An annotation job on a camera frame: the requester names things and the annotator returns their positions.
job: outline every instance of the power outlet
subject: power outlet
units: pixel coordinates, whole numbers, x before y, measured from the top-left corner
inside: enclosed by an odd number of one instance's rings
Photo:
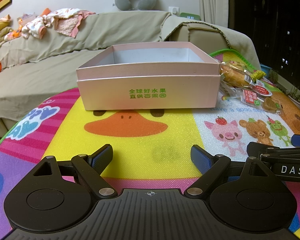
[[[171,12],[173,15],[179,15],[179,7],[169,6],[169,12]]]

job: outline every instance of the pink stripes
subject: pink stripes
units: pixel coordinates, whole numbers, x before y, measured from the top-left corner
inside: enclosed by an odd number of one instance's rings
[[[6,138],[0,144],[0,151],[28,162],[38,163],[79,96],[78,88],[74,88],[45,100],[38,108],[58,106],[59,112],[44,120],[37,130],[19,141]]]
[[[66,117],[66,115],[67,114],[61,114],[61,113],[58,112],[57,114],[49,117],[49,120],[54,119],[54,120],[61,120],[61,121],[63,121],[64,118]]]
[[[38,129],[36,130],[36,132],[45,132],[45,133],[50,133],[55,135],[56,132],[58,131],[59,127],[58,126],[51,126],[51,125],[45,125],[45,124],[41,124]]]
[[[2,148],[1,146],[0,146],[0,151],[5,153],[5,154],[11,155],[13,157],[19,158],[21,160],[31,162],[31,163],[35,163],[35,164],[39,163],[39,161],[41,160],[41,157],[40,157],[40,159],[36,159],[34,157],[29,157],[29,156],[23,155],[21,153],[10,151],[8,149]]]
[[[35,134],[30,133],[30,134],[27,135],[27,138],[40,140],[40,141],[44,141],[44,142],[47,142],[47,143],[50,143],[53,137],[54,137],[54,134],[45,133],[45,132],[38,132],[38,131],[36,131]]]

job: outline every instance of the play mat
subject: play mat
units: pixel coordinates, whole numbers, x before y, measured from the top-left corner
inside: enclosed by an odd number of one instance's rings
[[[212,56],[249,65],[231,49]],[[211,109],[95,113],[84,110],[77,88],[47,99],[0,141],[0,239],[11,230],[3,210],[6,195],[47,155],[54,155],[58,161],[70,160],[111,144],[113,160],[102,176],[118,192],[122,188],[181,188],[183,192],[201,175],[190,160],[194,144],[233,161],[246,160],[250,141],[292,147],[291,136],[300,134],[300,111],[277,88],[266,86],[281,102],[281,115],[236,99],[223,100],[221,94],[217,106]],[[254,138],[255,132],[264,136]],[[225,138],[234,139],[229,143]],[[298,201],[290,231],[300,238],[300,183],[286,185]]]

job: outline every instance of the sofa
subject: sofa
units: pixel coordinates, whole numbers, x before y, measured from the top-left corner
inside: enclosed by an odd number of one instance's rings
[[[206,53],[235,49],[256,69],[250,38],[228,28],[171,15],[164,11],[126,11],[88,16],[74,39],[48,29],[0,48],[0,139],[47,98],[76,87],[75,70],[103,49],[134,42],[190,41]]]

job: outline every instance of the curtain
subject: curtain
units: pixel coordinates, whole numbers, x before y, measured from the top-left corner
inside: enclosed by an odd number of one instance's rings
[[[200,0],[201,20],[228,27],[229,0]]]

